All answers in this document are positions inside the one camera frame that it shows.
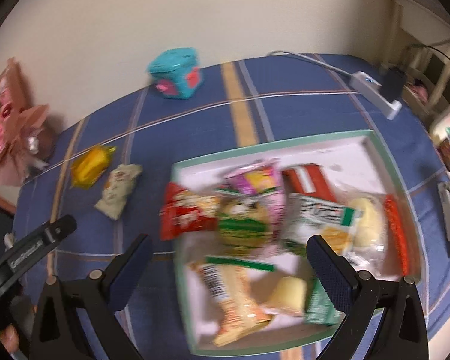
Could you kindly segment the green and white snack packet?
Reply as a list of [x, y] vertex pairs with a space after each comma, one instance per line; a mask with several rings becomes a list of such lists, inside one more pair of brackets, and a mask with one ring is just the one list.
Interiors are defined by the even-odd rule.
[[283, 218], [280, 244], [305, 258], [308, 240], [320, 235], [336, 254], [345, 255], [352, 249], [360, 216], [358, 210], [347, 205], [291, 193]]

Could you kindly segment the white power strip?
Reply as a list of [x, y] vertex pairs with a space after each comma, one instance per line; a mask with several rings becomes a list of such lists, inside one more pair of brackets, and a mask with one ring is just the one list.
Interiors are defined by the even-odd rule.
[[402, 108], [398, 94], [385, 90], [377, 80], [365, 72], [353, 73], [349, 86], [375, 105], [388, 120], [394, 119]]

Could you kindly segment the beige barcode snack packet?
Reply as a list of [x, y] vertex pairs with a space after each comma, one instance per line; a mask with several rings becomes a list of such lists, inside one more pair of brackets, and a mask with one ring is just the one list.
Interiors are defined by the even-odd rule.
[[192, 321], [200, 345], [235, 343], [268, 327], [273, 316], [254, 299], [245, 267], [204, 260], [191, 262], [197, 284], [190, 287]]

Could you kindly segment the teal toy house box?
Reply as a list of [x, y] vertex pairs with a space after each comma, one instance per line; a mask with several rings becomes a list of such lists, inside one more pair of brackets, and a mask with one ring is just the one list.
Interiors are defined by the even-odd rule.
[[148, 66], [153, 86], [165, 98], [189, 99], [203, 81], [197, 51], [180, 47], [162, 52]]

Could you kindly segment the cream-wrapped small snack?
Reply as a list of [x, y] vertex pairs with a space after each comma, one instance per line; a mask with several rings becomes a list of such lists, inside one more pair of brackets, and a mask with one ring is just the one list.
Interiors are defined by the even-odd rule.
[[118, 220], [127, 205], [143, 168], [137, 164], [120, 164], [110, 174], [95, 208], [110, 219]]

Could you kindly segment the blue plaid tablecloth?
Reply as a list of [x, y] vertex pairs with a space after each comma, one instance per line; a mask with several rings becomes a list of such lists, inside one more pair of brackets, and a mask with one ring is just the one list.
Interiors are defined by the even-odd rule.
[[[71, 214], [76, 232], [24, 277], [37, 300], [48, 271], [81, 278], [104, 267], [140, 233], [158, 235], [158, 213], [174, 163], [239, 146], [372, 129], [385, 140], [401, 172], [420, 223], [424, 276], [420, 294], [429, 328], [432, 359], [450, 354], [450, 246], [437, 184], [445, 168], [420, 120], [408, 108], [389, 120], [353, 94], [336, 73], [290, 56], [262, 57], [207, 67], [189, 100], [161, 97], [142, 88], [99, 109], [57, 139], [51, 167], [26, 182], [17, 203], [17, 236], [53, 215]], [[115, 161], [141, 164], [143, 177], [123, 217], [113, 222], [95, 210], [101, 186], [73, 189], [72, 158], [91, 146], [117, 150]]]

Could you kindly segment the clear-wrapped round white pastry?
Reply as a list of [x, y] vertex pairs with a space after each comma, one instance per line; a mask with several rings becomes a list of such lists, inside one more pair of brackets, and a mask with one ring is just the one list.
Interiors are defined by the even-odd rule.
[[358, 270], [380, 269], [388, 244], [385, 213], [381, 201], [371, 195], [357, 195], [347, 205], [361, 213], [356, 224], [349, 261]]

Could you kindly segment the black power adapter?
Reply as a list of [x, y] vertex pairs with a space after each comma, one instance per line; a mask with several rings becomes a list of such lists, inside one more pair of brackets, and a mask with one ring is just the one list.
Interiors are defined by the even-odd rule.
[[406, 73], [399, 67], [391, 67], [384, 75], [380, 95], [389, 103], [397, 100], [407, 82]]

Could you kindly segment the red cracker snack packet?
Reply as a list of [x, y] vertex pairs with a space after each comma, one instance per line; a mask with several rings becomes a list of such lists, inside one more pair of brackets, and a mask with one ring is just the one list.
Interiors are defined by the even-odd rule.
[[170, 182], [160, 211], [162, 241], [171, 241], [184, 233], [215, 231], [221, 199], [204, 195]]

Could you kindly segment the pink flower bouquet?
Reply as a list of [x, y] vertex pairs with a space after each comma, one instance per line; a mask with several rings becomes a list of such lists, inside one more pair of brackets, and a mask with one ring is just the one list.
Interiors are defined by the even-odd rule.
[[33, 106], [14, 58], [0, 74], [0, 186], [19, 187], [49, 166], [55, 133], [49, 105]]

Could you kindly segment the yellow-wrapped snack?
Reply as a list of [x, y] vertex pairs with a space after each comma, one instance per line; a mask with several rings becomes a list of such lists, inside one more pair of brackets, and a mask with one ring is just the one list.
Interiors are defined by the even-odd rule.
[[115, 150], [115, 146], [95, 145], [76, 158], [70, 169], [71, 185], [90, 189], [110, 166]]

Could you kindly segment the orange-red snack packet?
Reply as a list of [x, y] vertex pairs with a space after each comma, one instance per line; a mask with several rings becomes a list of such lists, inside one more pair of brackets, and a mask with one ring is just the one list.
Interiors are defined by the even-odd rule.
[[292, 193], [337, 202], [336, 195], [320, 165], [309, 163], [291, 166], [283, 169], [281, 173]]

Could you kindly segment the white desk organizer shelf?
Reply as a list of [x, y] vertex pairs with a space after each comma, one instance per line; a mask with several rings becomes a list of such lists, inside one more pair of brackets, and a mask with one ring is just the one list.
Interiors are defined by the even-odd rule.
[[427, 88], [422, 100], [410, 86], [404, 99], [429, 130], [443, 128], [450, 119], [450, 18], [441, 8], [416, 0], [395, 0], [398, 25], [415, 39], [401, 53], [400, 64], [410, 77]]

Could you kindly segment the pink and yellow snack packet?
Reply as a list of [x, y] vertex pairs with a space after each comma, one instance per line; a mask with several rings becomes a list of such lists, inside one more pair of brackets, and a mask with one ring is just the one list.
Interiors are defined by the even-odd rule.
[[286, 210], [285, 188], [278, 158], [258, 160], [237, 167], [224, 175], [226, 183], [245, 197], [255, 198], [267, 212], [271, 241], [278, 242]]

